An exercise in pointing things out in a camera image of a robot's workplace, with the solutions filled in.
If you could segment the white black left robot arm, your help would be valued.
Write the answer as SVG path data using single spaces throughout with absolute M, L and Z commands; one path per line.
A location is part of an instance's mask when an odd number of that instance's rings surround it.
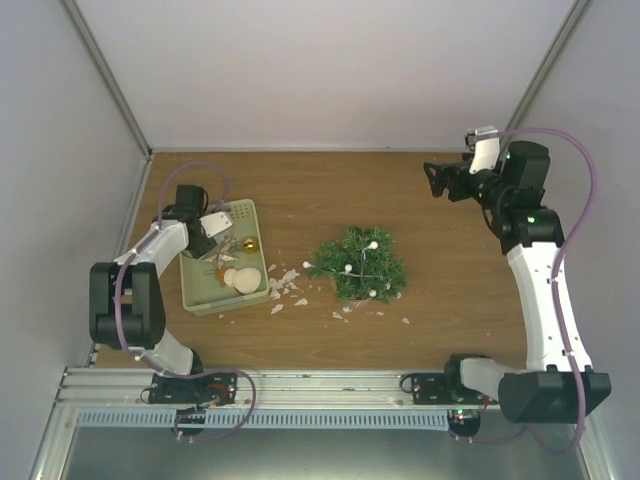
M 147 234 L 111 262 L 89 273 L 89 332 L 96 344 L 143 361 L 165 378 L 185 404 L 203 398 L 206 380 L 199 355 L 167 329 L 160 276 L 183 253 L 199 260 L 217 246 L 216 236 L 231 227 L 224 212 L 208 214 L 208 194 L 180 185 L 175 202 L 160 210 Z

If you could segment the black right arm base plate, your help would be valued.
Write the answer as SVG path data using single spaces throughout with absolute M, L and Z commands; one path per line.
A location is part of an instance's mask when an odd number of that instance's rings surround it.
M 399 387 L 411 396 L 414 405 L 483 405 L 481 394 L 451 390 L 444 373 L 404 374 L 399 377 Z

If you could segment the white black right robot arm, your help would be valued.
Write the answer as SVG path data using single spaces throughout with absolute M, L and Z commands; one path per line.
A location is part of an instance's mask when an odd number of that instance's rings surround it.
M 454 354 L 443 393 L 464 405 L 485 396 L 512 423 L 574 424 L 611 393 L 582 344 L 564 270 L 568 247 L 559 215 L 542 203 L 550 167 L 546 147 L 515 141 L 505 159 L 499 143 L 482 140 L 462 161 L 426 163 L 434 197 L 473 199 L 499 240 L 518 289 L 526 332 L 526 367 L 517 370 L 483 354 Z

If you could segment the small green christmas tree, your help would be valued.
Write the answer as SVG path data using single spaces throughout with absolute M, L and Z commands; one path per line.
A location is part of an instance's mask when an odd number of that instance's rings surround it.
M 348 227 L 336 238 L 322 242 L 311 260 L 302 264 L 309 278 L 324 277 L 335 286 L 341 300 L 364 299 L 380 292 L 383 304 L 394 294 L 383 293 L 386 284 L 396 291 L 407 286 L 405 264 L 393 252 L 394 240 L 382 228 Z

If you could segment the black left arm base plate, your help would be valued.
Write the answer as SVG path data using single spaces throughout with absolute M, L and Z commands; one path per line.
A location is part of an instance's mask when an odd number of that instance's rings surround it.
M 197 379 L 178 379 L 154 374 L 151 385 L 142 390 L 146 404 L 226 405 L 235 402 L 238 376 L 214 373 Z

